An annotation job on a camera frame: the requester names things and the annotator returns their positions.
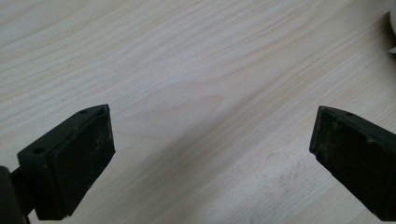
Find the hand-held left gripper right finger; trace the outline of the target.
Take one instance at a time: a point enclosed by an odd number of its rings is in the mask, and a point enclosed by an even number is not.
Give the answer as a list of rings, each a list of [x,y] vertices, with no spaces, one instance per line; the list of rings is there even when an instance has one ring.
[[[396,221],[396,133],[322,105],[309,151],[376,217]]]

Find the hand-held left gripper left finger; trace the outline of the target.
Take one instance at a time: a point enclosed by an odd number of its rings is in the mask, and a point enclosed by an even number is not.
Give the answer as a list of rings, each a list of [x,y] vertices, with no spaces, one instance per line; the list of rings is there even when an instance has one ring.
[[[17,154],[12,178],[22,213],[71,216],[114,154],[109,106],[78,111]]]

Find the white object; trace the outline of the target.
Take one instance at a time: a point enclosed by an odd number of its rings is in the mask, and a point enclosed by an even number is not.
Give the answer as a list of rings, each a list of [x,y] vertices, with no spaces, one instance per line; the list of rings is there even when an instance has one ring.
[[[389,12],[389,22],[390,22],[391,30],[394,36],[396,37],[396,8],[393,8]],[[392,49],[389,50],[389,52],[392,54],[396,54],[396,44]]]

